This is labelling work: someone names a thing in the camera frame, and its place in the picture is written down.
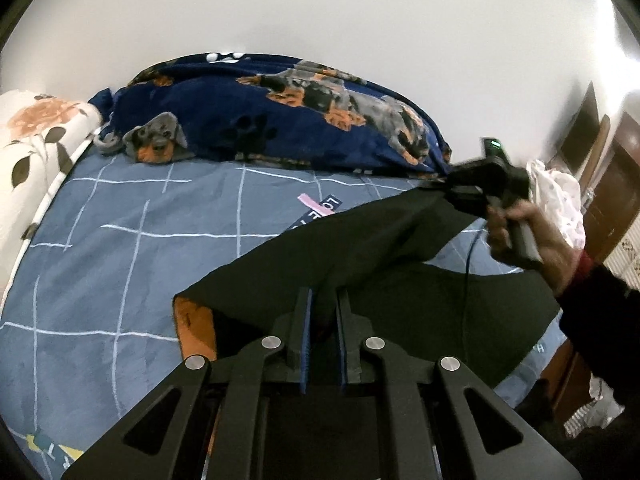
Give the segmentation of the right forearm dark sleeve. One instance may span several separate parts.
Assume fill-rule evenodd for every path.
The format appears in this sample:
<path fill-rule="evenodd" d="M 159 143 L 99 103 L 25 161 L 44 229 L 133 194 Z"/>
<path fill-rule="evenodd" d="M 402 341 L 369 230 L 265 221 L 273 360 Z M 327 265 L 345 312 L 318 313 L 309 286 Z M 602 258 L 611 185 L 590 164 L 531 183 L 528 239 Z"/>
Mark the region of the right forearm dark sleeve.
<path fill-rule="evenodd" d="M 558 297 L 562 332 L 619 404 L 639 402 L 639 292 L 581 254 Z"/>

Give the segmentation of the right hand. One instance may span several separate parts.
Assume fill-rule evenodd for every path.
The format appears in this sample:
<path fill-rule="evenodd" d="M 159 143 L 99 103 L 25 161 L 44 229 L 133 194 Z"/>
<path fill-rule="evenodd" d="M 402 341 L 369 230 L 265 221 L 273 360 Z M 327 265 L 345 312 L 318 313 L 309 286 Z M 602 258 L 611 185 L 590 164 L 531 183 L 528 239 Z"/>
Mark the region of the right hand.
<path fill-rule="evenodd" d="M 508 222 L 526 223 L 532 230 L 541 258 L 538 272 L 555 296 L 564 292 L 574 278 L 582 251 L 567 244 L 558 228 L 528 200 L 518 200 L 507 210 L 489 206 L 487 214 L 487 243 L 491 255 L 509 266 L 524 268 L 524 264 L 511 254 Z"/>

